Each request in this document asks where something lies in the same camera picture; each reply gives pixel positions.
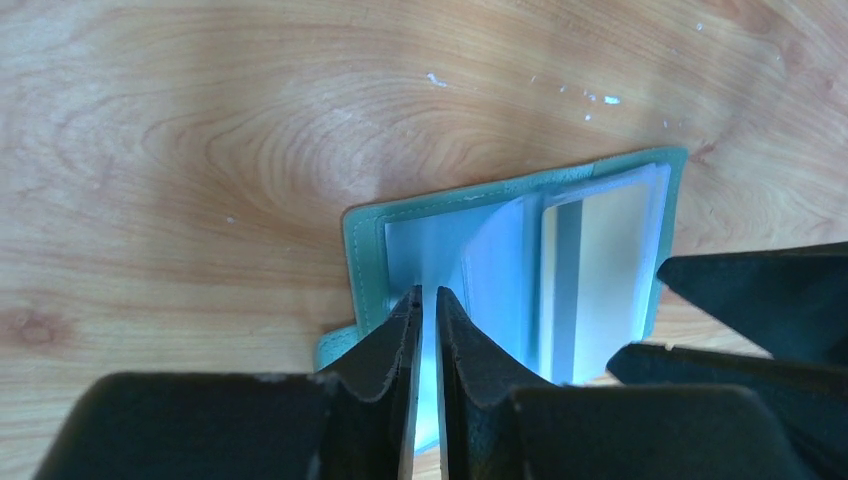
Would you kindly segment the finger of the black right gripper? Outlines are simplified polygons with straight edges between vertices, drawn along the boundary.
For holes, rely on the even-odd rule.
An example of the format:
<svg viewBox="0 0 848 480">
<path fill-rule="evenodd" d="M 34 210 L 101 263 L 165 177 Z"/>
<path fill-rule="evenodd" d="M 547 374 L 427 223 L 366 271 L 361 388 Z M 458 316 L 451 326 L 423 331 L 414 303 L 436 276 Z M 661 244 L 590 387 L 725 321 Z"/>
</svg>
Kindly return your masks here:
<svg viewBox="0 0 848 480">
<path fill-rule="evenodd" d="M 847 369 L 656 344 L 632 343 L 607 362 L 626 385 L 717 384 L 756 393 L 818 479 L 847 477 Z"/>
<path fill-rule="evenodd" d="M 847 245 L 671 257 L 668 288 L 773 358 L 847 363 Z"/>
</svg>

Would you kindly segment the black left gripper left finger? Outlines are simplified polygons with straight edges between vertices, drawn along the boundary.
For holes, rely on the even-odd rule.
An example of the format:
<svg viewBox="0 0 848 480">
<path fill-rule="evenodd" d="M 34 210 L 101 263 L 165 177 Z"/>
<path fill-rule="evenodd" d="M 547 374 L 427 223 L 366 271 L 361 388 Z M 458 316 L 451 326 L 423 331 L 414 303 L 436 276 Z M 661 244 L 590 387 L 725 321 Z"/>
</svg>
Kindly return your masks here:
<svg viewBox="0 0 848 480">
<path fill-rule="evenodd" d="M 408 479 L 422 289 L 312 373 L 121 372 L 77 401 L 39 479 Z"/>
</svg>

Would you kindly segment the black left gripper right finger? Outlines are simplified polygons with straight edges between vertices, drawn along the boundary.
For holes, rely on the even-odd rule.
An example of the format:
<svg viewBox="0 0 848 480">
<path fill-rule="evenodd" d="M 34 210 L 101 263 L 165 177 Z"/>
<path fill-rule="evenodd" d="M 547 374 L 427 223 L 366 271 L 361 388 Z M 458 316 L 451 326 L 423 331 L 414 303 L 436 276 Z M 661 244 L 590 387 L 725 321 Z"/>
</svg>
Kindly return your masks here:
<svg viewBox="0 0 848 480">
<path fill-rule="evenodd" d="M 731 385 L 558 387 L 437 291 L 446 479 L 809 479 L 777 418 Z"/>
</svg>

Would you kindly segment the teal card holder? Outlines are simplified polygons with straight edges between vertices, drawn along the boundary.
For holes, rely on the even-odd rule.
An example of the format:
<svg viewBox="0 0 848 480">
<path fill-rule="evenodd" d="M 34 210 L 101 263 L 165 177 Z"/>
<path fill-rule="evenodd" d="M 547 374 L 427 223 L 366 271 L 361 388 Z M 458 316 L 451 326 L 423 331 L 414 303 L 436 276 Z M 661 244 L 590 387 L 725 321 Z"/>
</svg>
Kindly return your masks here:
<svg viewBox="0 0 848 480">
<path fill-rule="evenodd" d="M 402 200 L 355 207 L 343 217 L 354 325 L 323 335 L 323 368 L 379 326 L 412 286 L 423 298 L 423 351 L 414 448 L 440 440 L 436 293 L 450 289 L 473 323 L 511 357 L 539 374 L 542 216 L 553 201 L 583 189 L 646 184 L 652 189 L 638 342 L 650 336 L 661 295 L 656 273 L 671 252 L 678 191 L 689 153 L 659 147 L 587 165 L 546 170 Z"/>
</svg>

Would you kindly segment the tan credit card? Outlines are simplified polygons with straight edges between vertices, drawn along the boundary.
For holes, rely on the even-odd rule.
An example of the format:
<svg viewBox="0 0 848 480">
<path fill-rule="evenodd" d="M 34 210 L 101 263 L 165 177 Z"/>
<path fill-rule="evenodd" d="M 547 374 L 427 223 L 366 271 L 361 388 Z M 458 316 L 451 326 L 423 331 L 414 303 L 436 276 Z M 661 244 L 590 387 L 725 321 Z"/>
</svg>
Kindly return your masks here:
<svg viewBox="0 0 848 480">
<path fill-rule="evenodd" d="M 539 374 L 580 385 L 641 332 L 644 245 L 652 189 L 646 184 L 563 195 L 542 216 Z"/>
</svg>

